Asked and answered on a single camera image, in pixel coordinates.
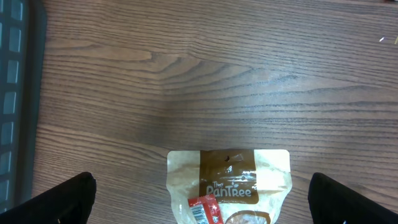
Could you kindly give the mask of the red snack bar wrapper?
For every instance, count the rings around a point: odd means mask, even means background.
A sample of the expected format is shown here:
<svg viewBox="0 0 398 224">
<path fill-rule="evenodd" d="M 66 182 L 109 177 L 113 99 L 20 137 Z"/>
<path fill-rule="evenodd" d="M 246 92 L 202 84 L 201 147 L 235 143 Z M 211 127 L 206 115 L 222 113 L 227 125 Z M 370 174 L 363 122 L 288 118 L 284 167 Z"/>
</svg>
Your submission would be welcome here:
<svg viewBox="0 0 398 224">
<path fill-rule="evenodd" d="M 188 199 L 188 205 L 197 224 L 223 224 L 221 210 L 213 194 Z"/>
</svg>

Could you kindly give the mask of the brown nut snack pouch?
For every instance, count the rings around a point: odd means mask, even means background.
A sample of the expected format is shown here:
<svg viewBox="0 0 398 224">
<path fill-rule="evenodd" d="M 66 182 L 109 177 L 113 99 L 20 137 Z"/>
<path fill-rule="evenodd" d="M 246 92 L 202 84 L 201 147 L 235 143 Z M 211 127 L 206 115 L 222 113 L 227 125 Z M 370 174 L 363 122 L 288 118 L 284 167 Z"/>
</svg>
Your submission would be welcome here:
<svg viewBox="0 0 398 224">
<path fill-rule="evenodd" d="M 188 199 L 213 194 L 224 223 L 276 223 L 292 189 L 285 149 L 171 151 L 167 190 L 177 223 L 196 223 Z"/>
</svg>

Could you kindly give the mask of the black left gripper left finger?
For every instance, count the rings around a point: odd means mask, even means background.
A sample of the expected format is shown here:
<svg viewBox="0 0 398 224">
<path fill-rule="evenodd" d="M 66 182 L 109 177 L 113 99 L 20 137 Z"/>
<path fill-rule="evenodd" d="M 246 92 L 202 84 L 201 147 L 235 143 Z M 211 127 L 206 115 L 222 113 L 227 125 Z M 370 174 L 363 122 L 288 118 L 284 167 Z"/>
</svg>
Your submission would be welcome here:
<svg viewBox="0 0 398 224">
<path fill-rule="evenodd" d="M 95 202 L 96 180 L 82 172 L 1 214 L 1 224 L 86 224 Z"/>
</svg>

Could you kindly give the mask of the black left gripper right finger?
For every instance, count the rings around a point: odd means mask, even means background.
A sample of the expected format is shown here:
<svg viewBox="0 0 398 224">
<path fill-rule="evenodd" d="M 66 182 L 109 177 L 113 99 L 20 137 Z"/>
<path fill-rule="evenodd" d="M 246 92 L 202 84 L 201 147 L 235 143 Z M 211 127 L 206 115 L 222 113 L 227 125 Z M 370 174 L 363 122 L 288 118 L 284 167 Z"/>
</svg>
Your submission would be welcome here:
<svg viewBox="0 0 398 224">
<path fill-rule="evenodd" d="M 397 214 L 335 181 L 313 174 L 308 204 L 314 224 L 397 224 Z"/>
</svg>

